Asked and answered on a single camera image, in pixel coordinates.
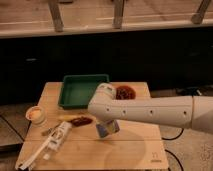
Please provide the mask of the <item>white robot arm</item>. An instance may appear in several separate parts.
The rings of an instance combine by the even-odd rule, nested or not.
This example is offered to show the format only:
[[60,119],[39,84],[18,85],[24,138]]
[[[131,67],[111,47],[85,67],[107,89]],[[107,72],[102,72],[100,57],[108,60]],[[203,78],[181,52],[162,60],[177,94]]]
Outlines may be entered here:
[[127,120],[192,129],[213,134],[213,97],[176,96],[116,100],[116,90],[100,84],[88,104],[88,111],[103,127],[114,120]]

